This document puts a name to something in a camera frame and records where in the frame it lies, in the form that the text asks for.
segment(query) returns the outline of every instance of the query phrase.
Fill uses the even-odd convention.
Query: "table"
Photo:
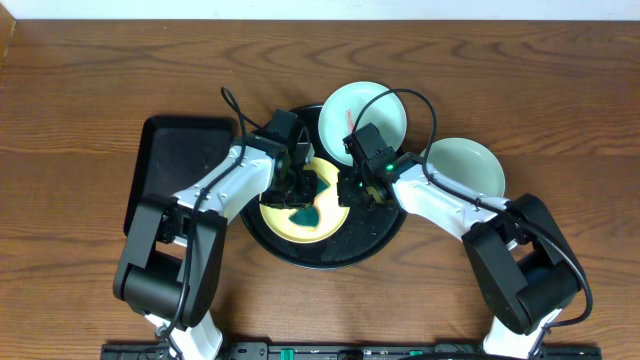
[[[111,285],[139,135],[155,114],[265,123],[370,80],[426,94],[438,138],[487,145],[507,196],[541,197],[595,294],[549,343],[640,352],[640,23],[20,21],[0,72],[0,357],[97,358],[152,340]],[[428,112],[403,96],[404,147]],[[582,295],[564,313],[579,314]],[[286,264],[240,221],[212,306],[231,339],[479,342],[491,314],[463,247],[409,216],[375,257],[338,271]]]

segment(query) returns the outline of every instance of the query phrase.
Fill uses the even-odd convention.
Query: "white wall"
[[[0,0],[20,19],[640,20],[640,0]]]

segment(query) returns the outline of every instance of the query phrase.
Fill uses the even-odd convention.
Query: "yellow plate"
[[[349,215],[349,208],[338,205],[338,168],[330,162],[313,158],[311,164],[305,166],[305,170],[313,170],[318,174],[319,180],[324,181],[329,187],[318,194],[314,206],[318,210],[320,220],[318,226],[301,226],[289,218],[296,213],[296,209],[274,209],[260,205],[260,213],[267,226],[281,238],[300,244],[309,244],[324,240],[344,224]]]

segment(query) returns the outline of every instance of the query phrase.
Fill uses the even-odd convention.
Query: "white bowl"
[[[345,165],[353,158],[344,149],[344,139],[351,134],[362,108],[374,97],[389,90],[368,82],[351,83],[336,90],[324,103],[318,120],[320,141],[329,155]],[[358,128],[373,123],[387,145],[398,150],[407,132],[407,114],[396,94],[388,94],[373,103],[362,115]]]
[[[431,145],[427,161],[443,175],[475,191],[488,196],[504,196],[506,179],[500,162],[489,149],[473,140],[448,138],[436,141]]]

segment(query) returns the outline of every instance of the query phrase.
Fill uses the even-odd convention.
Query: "black plate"
[[[309,127],[315,156],[325,159],[339,170],[350,169],[332,158],[322,146],[318,135],[318,117],[322,105],[310,105],[291,110]],[[344,224],[325,240],[297,244],[276,235],[266,224],[257,201],[251,201],[240,213],[253,237],[268,252],[289,263],[312,269],[336,269],[356,264],[384,248],[400,230],[407,214],[389,208],[352,207]]]

